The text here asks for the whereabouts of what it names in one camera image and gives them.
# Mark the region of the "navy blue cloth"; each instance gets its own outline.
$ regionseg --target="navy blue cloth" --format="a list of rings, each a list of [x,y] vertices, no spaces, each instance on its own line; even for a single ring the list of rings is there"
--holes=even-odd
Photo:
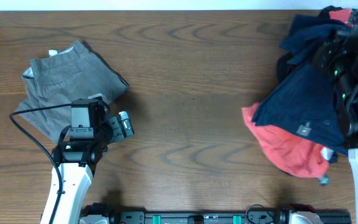
[[[337,125],[333,81],[313,67],[311,56],[318,45],[331,38],[336,30],[348,28],[343,24],[318,21],[327,23],[330,20],[305,16],[295,18],[281,47],[293,56],[287,64],[297,66],[260,104],[252,121],[257,126],[272,124],[346,154],[344,137]]]

